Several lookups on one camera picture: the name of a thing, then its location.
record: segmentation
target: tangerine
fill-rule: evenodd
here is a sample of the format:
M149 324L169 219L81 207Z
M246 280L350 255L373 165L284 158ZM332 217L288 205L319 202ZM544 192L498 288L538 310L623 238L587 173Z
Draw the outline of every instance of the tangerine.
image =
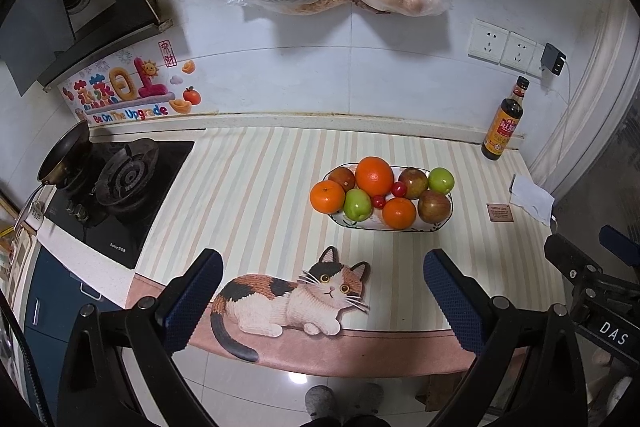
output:
M392 198L382 209L382 219L392 229L408 229L415 221L415 205L406 198Z
M385 196L394 184L394 172L387 162L376 156L367 156L356 167L356 185L370 197Z
M326 180L318 182L311 188L309 201L321 214L333 214L344 205L345 193L336 182Z

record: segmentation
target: drawer handle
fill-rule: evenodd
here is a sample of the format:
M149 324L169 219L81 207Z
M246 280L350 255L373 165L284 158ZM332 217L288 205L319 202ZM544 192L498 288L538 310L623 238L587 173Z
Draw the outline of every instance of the drawer handle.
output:
M38 299L36 297L36 307L33 311L33 320L31 322L33 322L34 326L38 325L38 317L40 316L40 299Z
M98 293L98 296L97 296L97 297L95 297L95 296L91 295L91 293L89 293L89 292L87 292L87 291L83 290L83 289L82 289L82 286L83 286L83 285L84 285L84 283L83 283L83 282L81 282L81 283L80 283L80 293L82 293L82 294L86 295L87 297L91 297L94 301L101 301L101 300L102 300L102 294L101 294L101 293Z

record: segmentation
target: gray slipper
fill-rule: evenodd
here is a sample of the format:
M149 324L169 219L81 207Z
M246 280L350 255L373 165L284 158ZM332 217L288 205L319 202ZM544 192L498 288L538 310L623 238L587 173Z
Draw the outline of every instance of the gray slipper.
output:
M306 392L305 407L312 420L326 417L340 419L334 392L325 385L316 385Z
M366 383L360 389L360 392L351 407L351 416L377 415L384 397L385 392L382 390L382 387L373 382Z

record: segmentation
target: calico cat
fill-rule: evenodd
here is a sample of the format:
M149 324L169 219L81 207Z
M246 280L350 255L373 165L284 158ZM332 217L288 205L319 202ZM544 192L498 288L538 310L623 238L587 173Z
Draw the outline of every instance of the calico cat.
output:
M302 271L298 282L258 274L229 281L211 308L211 329L220 345L239 359L258 360L255 349L234 340L226 331L225 313L244 333L279 337L282 327L302 328L309 335L336 335L340 331L340 310L356 307L367 312L362 281L369 272L368 263L349 268L338 263L335 247L328 247L309 271Z

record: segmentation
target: oval plate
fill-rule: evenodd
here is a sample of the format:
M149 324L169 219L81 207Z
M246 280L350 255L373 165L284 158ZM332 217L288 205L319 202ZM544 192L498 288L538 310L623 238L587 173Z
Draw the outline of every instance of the oval plate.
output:
M338 167L347 167L350 171L355 172L357 166L358 166L357 163L345 163L343 165L339 165ZM398 167L395 165L391 165L391 170L394 172L394 179L397 180L400 173L404 171L406 168L407 167ZM420 170L425 174L427 174L427 177L429 176L429 171L427 169L420 169ZM330 172L328 172L322 179L323 180L328 179L329 174ZM391 198L393 198L391 194L388 194L386 196L387 201L390 200ZM344 212L341 210L339 210L335 214L329 214L329 217L331 217L331 219L333 219L341 227L347 227L348 229L386 230L387 232L435 232L436 230L441 229L453 214L453 199L451 199L450 193L447 194L447 198L449 198L449 201L451 203L451 212L449 213L449 217L447 217L447 219L432 225L431 223L425 223L423 220L420 219L420 216L416 214L415 221L412 224L412 226L404 230L392 229L390 226L385 224L385 222L382 221L381 208L374 208L373 214L371 214L371 217L369 217L368 219L365 219L364 221L359 221L359 222L352 221L347 216L345 216ZM412 200L412 203L415 205L416 212L417 212L418 200Z

